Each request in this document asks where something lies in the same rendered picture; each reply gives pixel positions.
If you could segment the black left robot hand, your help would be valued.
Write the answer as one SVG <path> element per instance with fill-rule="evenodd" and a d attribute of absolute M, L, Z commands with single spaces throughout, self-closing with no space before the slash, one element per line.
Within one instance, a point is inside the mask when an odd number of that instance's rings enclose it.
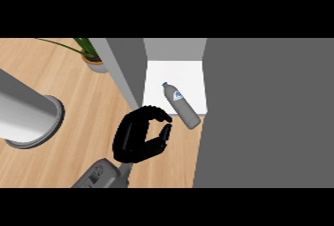
<path fill-rule="evenodd" d="M 168 121 L 157 138 L 147 140 L 150 121 Z M 144 106 L 126 114 L 117 128 L 113 151 L 115 158 L 123 163 L 140 163 L 162 154 L 171 138 L 174 118 L 156 106 Z"/>

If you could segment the grey water bottle blue cap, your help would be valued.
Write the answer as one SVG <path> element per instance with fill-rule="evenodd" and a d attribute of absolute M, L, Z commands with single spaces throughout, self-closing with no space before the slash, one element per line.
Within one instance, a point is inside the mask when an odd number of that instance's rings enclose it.
<path fill-rule="evenodd" d="M 196 114 L 196 110 L 191 107 L 188 100 L 184 98 L 180 89 L 168 82 L 165 82 L 162 86 L 166 99 L 174 106 L 175 112 L 178 113 L 187 128 L 194 130 L 202 123 L 200 116 Z"/>

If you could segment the grey open cabinet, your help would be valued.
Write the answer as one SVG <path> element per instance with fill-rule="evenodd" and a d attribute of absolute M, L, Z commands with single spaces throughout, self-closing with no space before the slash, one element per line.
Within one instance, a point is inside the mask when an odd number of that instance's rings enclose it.
<path fill-rule="evenodd" d="M 203 57 L 206 38 L 91 38 L 131 109 L 156 105 L 177 116 L 163 83 L 178 87 L 196 113 L 208 113 Z"/>

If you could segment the grey cylindrical appliance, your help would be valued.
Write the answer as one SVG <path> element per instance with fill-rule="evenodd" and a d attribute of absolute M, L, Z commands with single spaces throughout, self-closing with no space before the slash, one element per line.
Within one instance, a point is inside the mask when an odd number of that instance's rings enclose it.
<path fill-rule="evenodd" d="M 18 149 L 41 146 L 61 128 L 66 107 L 0 69 L 0 139 Z"/>

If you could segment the potted green plant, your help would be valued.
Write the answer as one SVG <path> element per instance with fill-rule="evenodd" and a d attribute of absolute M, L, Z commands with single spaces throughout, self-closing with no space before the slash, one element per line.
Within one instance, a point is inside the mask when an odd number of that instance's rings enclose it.
<path fill-rule="evenodd" d="M 91 40 L 88 38 L 75 38 L 75 41 L 79 44 L 79 46 L 82 47 L 82 49 L 76 49 L 76 48 L 70 47 L 69 45 L 66 45 L 60 42 L 47 40 L 47 39 L 41 39 L 41 40 L 47 41 L 50 43 L 54 43 L 54 44 L 66 47 L 67 49 L 73 50 L 75 52 L 78 52 L 82 55 L 83 61 L 94 72 L 109 73 L 104 61 L 101 59 L 101 56 L 98 55 L 94 44 L 91 43 Z"/>

